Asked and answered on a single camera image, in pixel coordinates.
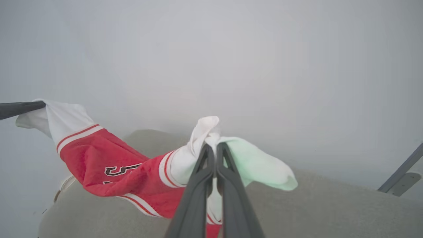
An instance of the red jersey fabric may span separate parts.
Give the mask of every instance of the red jersey fabric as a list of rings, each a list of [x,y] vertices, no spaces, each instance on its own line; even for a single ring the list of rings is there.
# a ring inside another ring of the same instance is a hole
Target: red jersey fabric
[[[65,137],[57,150],[88,192],[118,196],[147,216],[173,217],[184,188],[164,183],[159,169],[166,168],[174,151],[150,159],[99,125]],[[207,222],[207,237],[216,238],[221,225],[211,224],[210,217]]]

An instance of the beige fabric surface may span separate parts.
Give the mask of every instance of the beige fabric surface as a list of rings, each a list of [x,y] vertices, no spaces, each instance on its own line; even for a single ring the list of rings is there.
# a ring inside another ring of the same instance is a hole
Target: beige fabric surface
[[[184,145],[187,138],[139,130],[125,141],[154,157]],[[423,204],[293,170],[299,187],[292,192],[257,183],[247,187],[268,238],[423,237]],[[44,214],[39,237],[160,238],[168,224],[125,200],[96,197],[76,182]]]

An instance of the printed number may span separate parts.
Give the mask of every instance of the printed number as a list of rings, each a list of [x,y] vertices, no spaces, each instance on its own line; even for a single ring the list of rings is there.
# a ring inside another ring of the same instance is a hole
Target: printed number
[[[139,164],[135,164],[135,165],[130,165],[130,166],[123,166],[123,167],[121,167],[120,169],[119,169],[119,171],[117,171],[117,172],[112,172],[112,171],[115,171],[116,169],[117,169],[117,167],[115,166],[115,167],[106,167],[106,169],[105,169],[105,171],[104,171],[104,173],[107,175],[107,176],[113,176],[113,177],[115,177],[115,176],[119,176],[119,175],[121,175],[121,174],[126,174],[126,172],[128,171],[128,170],[131,170],[131,169],[136,169],[136,168],[138,168],[139,166],[140,166],[141,164],[139,163]]]

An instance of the white backdrop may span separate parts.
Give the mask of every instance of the white backdrop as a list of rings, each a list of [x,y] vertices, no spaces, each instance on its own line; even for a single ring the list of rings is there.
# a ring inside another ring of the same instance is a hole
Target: white backdrop
[[[216,115],[225,136],[377,189],[423,141],[422,10],[418,0],[4,0],[0,102],[81,103],[118,136],[188,134]],[[44,135],[13,123],[0,122],[10,191],[0,226],[35,237],[69,172]]]

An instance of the red and white striped trim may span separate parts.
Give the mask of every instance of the red and white striped trim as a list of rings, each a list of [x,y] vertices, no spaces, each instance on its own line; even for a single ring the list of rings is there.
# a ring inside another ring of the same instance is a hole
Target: red and white striped trim
[[[172,163],[173,157],[175,156],[175,154],[180,150],[174,150],[171,151],[169,153],[167,153],[163,159],[160,161],[159,164],[159,176],[161,181],[171,187],[171,188],[182,188],[182,187],[186,187],[186,185],[182,185],[180,183],[178,183],[173,177],[172,174],[170,173],[170,164]]]
[[[209,223],[209,224],[216,224],[216,225],[221,225],[222,224],[222,220],[218,221],[214,217],[214,215],[212,213],[212,210],[210,209],[209,206],[207,206],[207,223]]]
[[[144,201],[142,198],[138,197],[135,194],[125,194],[123,196],[117,196],[117,197],[120,197],[125,199],[126,201],[129,201],[138,210],[140,210],[142,213],[144,213],[147,216],[163,217],[160,214],[158,214],[146,201]]]
[[[89,125],[86,128],[82,129],[79,132],[73,133],[70,136],[67,136],[65,138],[63,138],[56,147],[57,153],[60,155],[60,151],[63,149],[63,147],[65,147],[65,145],[69,144],[70,142],[89,136],[94,132],[97,132],[99,130],[103,129],[103,127],[101,127],[98,124],[94,124],[94,125]]]

